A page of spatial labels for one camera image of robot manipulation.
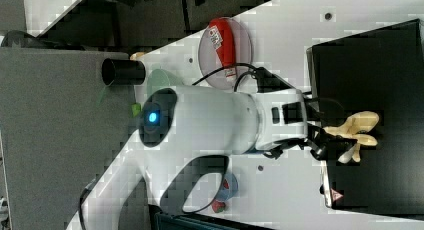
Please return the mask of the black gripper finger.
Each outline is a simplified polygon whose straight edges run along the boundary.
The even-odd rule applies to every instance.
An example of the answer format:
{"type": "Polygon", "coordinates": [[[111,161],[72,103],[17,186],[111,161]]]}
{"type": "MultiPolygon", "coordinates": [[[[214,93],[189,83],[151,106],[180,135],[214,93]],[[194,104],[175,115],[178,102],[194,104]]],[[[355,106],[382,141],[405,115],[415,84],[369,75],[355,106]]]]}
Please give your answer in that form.
{"type": "Polygon", "coordinates": [[[326,145],[328,157],[340,157],[348,152],[357,141],[355,139],[336,139],[326,145]]]}

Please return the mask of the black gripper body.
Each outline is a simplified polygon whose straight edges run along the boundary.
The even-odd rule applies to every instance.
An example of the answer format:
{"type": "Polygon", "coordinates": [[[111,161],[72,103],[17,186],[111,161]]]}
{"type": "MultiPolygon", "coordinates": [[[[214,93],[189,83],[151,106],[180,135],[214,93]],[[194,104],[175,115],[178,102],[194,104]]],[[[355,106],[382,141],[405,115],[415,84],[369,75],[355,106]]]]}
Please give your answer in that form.
{"type": "Polygon", "coordinates": [[[304,138],[293,138],[279,141],[279,146],[266,152],[266,157],[278,159],[283,151],[294,146],[299,146],[301,150],[310,147],[310,154],[316,160],[328,160],[326,145],[333,140],[344,139],[340,134],[332,135],[324,128],[313,124],[307,124],[307,136],[304,138]]]}

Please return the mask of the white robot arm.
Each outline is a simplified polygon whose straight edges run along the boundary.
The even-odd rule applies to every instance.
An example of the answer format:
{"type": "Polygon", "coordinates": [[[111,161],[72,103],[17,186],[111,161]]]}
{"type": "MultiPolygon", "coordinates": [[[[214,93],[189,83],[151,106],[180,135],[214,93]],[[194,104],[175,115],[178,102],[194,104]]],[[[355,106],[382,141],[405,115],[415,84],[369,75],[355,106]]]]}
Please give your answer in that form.
{"type": "Polygon", "coordinates": [[[216,199],[233,156],[275,158],[307,146],[323,160],[350,150],[354,139],[310,124],[307,102],[293,87],[243,93],[179,85],[152,93],[66,230],[118,230],[123,205],[141,180],[165,212],[191,214],[216,199]]]}

